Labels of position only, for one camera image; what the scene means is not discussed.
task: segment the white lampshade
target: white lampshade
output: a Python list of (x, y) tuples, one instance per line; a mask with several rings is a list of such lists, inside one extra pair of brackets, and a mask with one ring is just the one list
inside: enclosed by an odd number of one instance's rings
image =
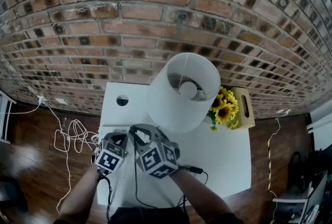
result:
[(150, 84), (147, 111), (160, 127), (175, 133), (188, 132), (203, 121), (219, 88), (219, 72), (208, 59), (180, 53)]

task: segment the black cable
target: black cable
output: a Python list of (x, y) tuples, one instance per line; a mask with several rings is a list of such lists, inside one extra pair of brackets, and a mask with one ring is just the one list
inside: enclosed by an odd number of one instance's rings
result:
[[(206, 183), (208, 182), (208, 179), (209, 179), (209, 175), (207, 174), (207, 172), (205, 172), (205, 171), (203, 171), (202, 173), (204, 173), (205, 175), (206, 175), (206, 181), (205, 181), (205, 183), (204, 183), (204, 185), (206, 185)], [(188, 201), (188, 199), (186, 199), (185, 198), (185, 196), (183, 195), (183, 197), (184, 197), (184, 201), (181, 203), (181, 204), (178, 204), (176, 207), (180, 207), (180, 206), (182, 206), (183, 205), (183, 207), (185, 208), (185, 203), (186, 203), (186, 201)]]
[(148, 204), (143, 203), (143, 202), (142, 202), (141, 200), (139, 200), (139, 198), (137, 197), (137, 191), (138, 191), (138, 188), (137, 188), (137, 164), (136, 164), (136, 140), (135, 140), (135, 139), (134, 139), (134, 167), (135, 167), (135, 185), (136, 185), (135, 196), (136, 196), (137, 201), (139, 201), (142, 205), (145, 205), (145, 206), (149, 206), (149, 207), (152, 207), (152, 208), (158, 209), (158, 208), (155, 207), (155, 206), (152, 206), (152, 205), (148, 205)]
[(101, 171), (98, 169), (97, 170), (98, 174), (99, 174), (99, 178), (98, 178), (98, 182), (102, 179), (105, 179), (108, 183), (108, 202), (107, 202), (107, 210), (106, 210), (106, 219), (107, 219), (107, 222), (110, 222), (110, 217), (109, 217), (109, 211), (110, 211), (110, 197), (112, 195), (112, 192), (113, 192), (113, 189), (112, 187), (110, 186), (110, 180), (106, 177), (109, 173), (103, 175), (101, 173)]
[(183, 204), (183, 212), (186, 214), (187, 219), (189, 219), (188, 212), (187, 212), (187, 209), (186, 209), (186, 197), (185, 196), (183, 196), (182, 204)]

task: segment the person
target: person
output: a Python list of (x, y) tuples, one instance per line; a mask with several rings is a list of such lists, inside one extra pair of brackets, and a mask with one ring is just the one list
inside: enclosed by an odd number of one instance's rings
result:
[[(91, 165), (75, 188), (64, 200), (58, 220), (54, 224), (84, 224), (87, 222), (92, 201), (98, 185), (97, 166)], [(200, 217), (208, 224), (243, 224), (227, 204), (208, 187), (186, 170), (177, 170), (170, 178), (178, 185)], [(187, 215), (180, 209), (119, 208), (109, 224), (124, 223), (189, 223)]]

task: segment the power strip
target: power strip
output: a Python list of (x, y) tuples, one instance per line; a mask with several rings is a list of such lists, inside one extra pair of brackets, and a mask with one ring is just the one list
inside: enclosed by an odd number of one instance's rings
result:
[(113, 132), (128, 134), (129, 129), (130, 125), (104, 125), (99, 127), (98, 133), (103, 138), (107, 133)]

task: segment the wooden floor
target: wooden floor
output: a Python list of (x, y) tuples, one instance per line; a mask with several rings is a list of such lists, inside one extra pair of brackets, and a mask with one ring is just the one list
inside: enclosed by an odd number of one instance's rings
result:
[[(29, 111), (33, 107), (19, 105), (12, 112)], [(71, 120), (79, 119), (88, 131), (97, 132), (99, 117), (67, 113), (55, 113), (64, 127)], [(304, 157), (311, 149), (311, 141), (306, 134), (306, 117), (297, 116), (280, 119), (281, 130), (273, 136), (272, 190), (280, 195), (287, 184), (287, 166), (294, 151)], [(0, 144), (1, 173), (15, 177), (27, 199), (29, 214), (18, 216), (8, 211), (14, 223), (49, 224), (57, 217), (56, 205), (68, 191), (68, 174), (65, 165), (66, 154), (55, 150), (54, 132), (58, 122), (50, 110), (38, 109), (25, 115), (10, 116), (12, 145)], [(249, 130), (252, 158), (252, 187), (250, 190), (225, 198), (225, 201), (246, 224), (269, 223), (272, 216), (273, 195), (267, 193), (268, 152), (267, 139), (279, 128), (276, 120), (256, 121)], [(57, 136), (57, 146), (62, 148), (61, 135)], [(72, 186), (80, 179), (90, 164), (91, 150), (83, 148), (78, 154), (69, 152), (69, 166)], [(106, 224), (105, 207), (94, 203), (88, 223)], [(203, 223), (191, 209), (191, 223)]]

